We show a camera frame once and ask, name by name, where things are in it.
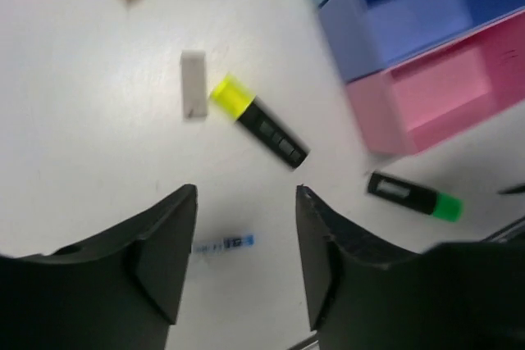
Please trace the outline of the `green highlighter marker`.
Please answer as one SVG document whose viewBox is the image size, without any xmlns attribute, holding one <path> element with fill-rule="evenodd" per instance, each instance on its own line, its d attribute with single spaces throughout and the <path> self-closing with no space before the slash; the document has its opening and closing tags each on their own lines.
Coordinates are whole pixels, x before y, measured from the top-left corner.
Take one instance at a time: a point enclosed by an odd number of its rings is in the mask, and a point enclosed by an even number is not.
<svg viewBox="0 0 525 350">
<path fill-rule="evenodd" d="M 460 199 L 379 171 L 371 173 L 367 193 L 423 215 L 450 222 L 457 221 L 463 214 L 463 202 Z"/>
</svg>

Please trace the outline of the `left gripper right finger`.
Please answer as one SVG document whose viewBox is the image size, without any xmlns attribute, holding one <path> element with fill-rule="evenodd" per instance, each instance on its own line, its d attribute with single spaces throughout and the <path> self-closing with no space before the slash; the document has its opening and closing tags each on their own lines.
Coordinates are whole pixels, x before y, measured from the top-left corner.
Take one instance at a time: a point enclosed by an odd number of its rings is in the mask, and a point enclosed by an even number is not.
<svg viewBox="0 0 525 350">
<path fill-rule="evenodd" d="M 296 189 L 308 319 L 322 349 L 521 349 L 524 223 L 410 252 Z"/>
</svg>

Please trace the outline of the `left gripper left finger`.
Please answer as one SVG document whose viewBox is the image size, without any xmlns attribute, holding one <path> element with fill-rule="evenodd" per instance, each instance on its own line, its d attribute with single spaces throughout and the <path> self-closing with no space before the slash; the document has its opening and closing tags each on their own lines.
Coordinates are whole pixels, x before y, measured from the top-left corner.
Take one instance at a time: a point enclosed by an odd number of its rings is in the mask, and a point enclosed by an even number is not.
<svg viewBox="0 0 525 350">
<path fill-rule="evenodd" d="M 1 259 L 4 349 L 163 349 L 176 323 L 198 192 L 186 184 L 50 255 Z"/>
</svg>

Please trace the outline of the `blue pen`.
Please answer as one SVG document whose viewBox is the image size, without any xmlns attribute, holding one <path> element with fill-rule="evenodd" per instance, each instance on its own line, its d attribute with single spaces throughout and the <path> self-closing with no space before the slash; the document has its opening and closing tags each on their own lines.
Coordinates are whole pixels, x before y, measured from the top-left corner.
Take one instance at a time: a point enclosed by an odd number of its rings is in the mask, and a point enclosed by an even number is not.
<svg viewBox="0 0 525 350">
<path fill-rule="evenodd" d="M 218 240 L 194 243 L 191 252 L 194 255 L 210 255 L 229 252 L 241 248 L 251 248 L 255 244 L 253 234 L 223 237 Z"/>
</svg>

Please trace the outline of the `white eraser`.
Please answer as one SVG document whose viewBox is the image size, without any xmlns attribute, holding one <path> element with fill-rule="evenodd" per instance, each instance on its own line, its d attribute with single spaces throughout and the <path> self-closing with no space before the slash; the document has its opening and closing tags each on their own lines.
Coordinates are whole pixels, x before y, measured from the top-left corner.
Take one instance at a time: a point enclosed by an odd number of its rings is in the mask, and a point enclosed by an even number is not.
<svg viewBox="0 0 525 350">
<path fill-rule="evenodd" d="M 183 51 L 180 55 L 180 82 L 183 116 L 186 120 L 208 115 L 206 54 Z"/>
</svg>

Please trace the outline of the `yellow highlighter marker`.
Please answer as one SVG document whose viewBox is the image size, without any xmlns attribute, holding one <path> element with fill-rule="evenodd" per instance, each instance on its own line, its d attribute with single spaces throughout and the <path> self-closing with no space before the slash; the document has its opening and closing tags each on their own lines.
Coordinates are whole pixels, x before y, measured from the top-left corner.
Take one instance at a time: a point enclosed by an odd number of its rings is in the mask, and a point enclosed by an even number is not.
<svg viewBox="0 0 525 350">
<path fill-rule="evenodd" d="M 226 75 L 210 98 L 290 169 L 307 158 L 309 149 L 301 138 L 233 75 Z"/>
</svg>

